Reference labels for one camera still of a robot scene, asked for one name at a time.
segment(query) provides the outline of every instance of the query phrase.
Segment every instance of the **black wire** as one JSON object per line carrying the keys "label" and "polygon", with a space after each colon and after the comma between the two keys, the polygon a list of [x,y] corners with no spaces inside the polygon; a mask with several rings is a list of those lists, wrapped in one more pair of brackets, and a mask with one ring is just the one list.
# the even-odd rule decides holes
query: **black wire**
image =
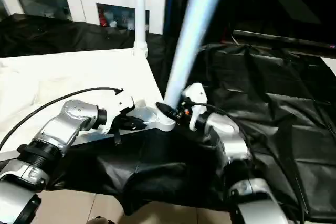
{"label": "black wire", "polygon": [[74,93],[70,93],[67,95],[64,95],[60,98],[57,98],[55,100],[52,100],[51,102],[48,102],[46,104],[44,104],[43,106],[39,107],[38,109],[34,110],[31,114],[27,115],[25,118],[23,118],[20,122],[18,122],[8,133],[7,135],[4,137],[4,139],[2,139],[1,143],[0,143],[0,150],[2,149],[2,147],[5,145],[5,143],[7,142],[7,140],[10,138],[10,136],[22,125],[24,124],[28,119],[30,119],[32,116],[34,116],[35,114],[37,114],[38,112],[40,112],[41,110],[45,109],[46,107],[59,102],[61,100],[67,99],[69,97],[72,97],[76,94],[81,94],[81,93],[85,93],[85,92],[89,92],[89,91],[93,91],[93,90],[113,90],[116,94],[120,93],[122,90],[120,89],[116,89],[116,88],[111,88],[111,87],[96,87],[96,88],[89,88],[89,89],[82,89],[79,91],[76,91]]}
{"label": "black wire", "polygon": [[[208,108],[211,108],[217,112],[220,112],[222,113],[223,115],[226,115],[227,117],[229,117],[234,123],[236,123],[241,131],[241,133],[243,134],[244,138],[246,139],[247,141],[247,144],[249,145],[249,149],[252,153],[252,156],[253,158],[255,159],[255,155],[253,153],[253,150],[251,148],[251,143],[248,139],[248,135],[246,134],[244,128],[242,127],[241,123],[233,116],[231,116],[229,113],[227,113],[226,111],[216,107],[216,106],[213,106],[213,105],[210,105],[210,104],[206,104],[206,103],[198,103],[198,102],[191,102],[191,101],[188,101],[191,105],[200,105],[200,106],[205,106],[205,107],[208,107]],[[283,175],[285,176],[286,180],[288,181],[291,189],[293,190],[294,194],[295,194],[295,197],[297,199],[297,202],[299,204],[299,207],[300,207],[300,211],[301,211],[301,214],[302,214],[302,217],[300,219],[300,224],[304,224],[305,222],[305,213],[304,213],[304,206],[303,206],[303,203],[302,201],[300,200],[300,196],[297,194],[297,192],[294,190],[294,186],[291,182],[291,180],[289,179],[289,175],[288,173],[286,172],[284,166],[282,165],[281,161],[279,160],[279,158],[275,155],[275,153],[272,151],[272,149],[263,141],[259,141],[263,147],[271,154],[272,158],[274,159],[274,161],[277,163],[277,165],[280,167]]]}

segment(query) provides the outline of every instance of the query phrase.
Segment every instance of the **black plastic sheet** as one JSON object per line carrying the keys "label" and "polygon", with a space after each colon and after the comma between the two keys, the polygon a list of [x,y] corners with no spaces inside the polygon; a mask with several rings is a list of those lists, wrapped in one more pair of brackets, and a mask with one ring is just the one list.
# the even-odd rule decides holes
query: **black plastic sheet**
{"label": "black plastic sheet", "polygon": [[[86,23],[23,15],[0,23],[3,57],[116,49],[133,42],[133,33]],[[176,40],[148,34],[147,42],[148,62],[164,93]],[[206,45],[188,82],[201,82],[209,104],[240,120],[257,166],[284,209],[300,218],[297,195],[306,219],[336,221],[336,79],[320,58]],[[168,133],[148,130],[121,139],[119,145],[109,139],[74,146],[47,189],[115,195],[126,214],[153,200],[228,209],[216,147],[202,142],[197,132],[177,126]]]}

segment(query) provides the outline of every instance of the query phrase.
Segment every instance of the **light blue pole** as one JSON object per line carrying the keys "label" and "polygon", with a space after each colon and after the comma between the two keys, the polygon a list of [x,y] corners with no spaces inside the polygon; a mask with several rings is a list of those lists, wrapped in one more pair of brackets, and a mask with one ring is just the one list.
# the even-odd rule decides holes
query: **light blue pole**
{"label": "light blue pole", "polygon": [[189,0],[164,102],[175,108],[219,0]]}

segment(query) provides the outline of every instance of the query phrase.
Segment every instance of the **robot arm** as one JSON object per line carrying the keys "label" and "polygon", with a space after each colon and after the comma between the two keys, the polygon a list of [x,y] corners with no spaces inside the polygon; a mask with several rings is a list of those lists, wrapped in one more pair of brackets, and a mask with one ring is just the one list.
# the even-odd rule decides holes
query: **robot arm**
{"label": "robot arm", "polygon": [[288,224],[288,220],[272,194],[267,182],[251,172],[253,159],[239,126],[228,116],[208,113],[207,98],[200,83],[194,83],[182,93],[177,110],[157,103],[157,107],[177,124],[200,131],[218,146],[228,192],[232,223]]}
{"label": "robot arm", "polygon": [[31,223],[41,203],[36,193],[45,188],[79,132],[100,125],[109,130],[117,115],[134,109],[131,97],[122,98],[123,102],[115,104],[110,115],[96,105],[67,101],[59,115],[46,123],[29,145],[18,148],[20,155],[0,171],[0,224]]}

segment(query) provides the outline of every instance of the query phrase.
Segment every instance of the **tile floor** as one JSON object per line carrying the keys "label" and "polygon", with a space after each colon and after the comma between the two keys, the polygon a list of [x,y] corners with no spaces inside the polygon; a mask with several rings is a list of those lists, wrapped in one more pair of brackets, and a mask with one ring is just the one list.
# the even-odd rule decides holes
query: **tile floor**
{"label": "tile floor", "polygon": [[43,191],[33,224],[85,224],[104,216],[117,224],[231,224],[225,212],[152,202],[125,216],[113,196],[78,191]]}

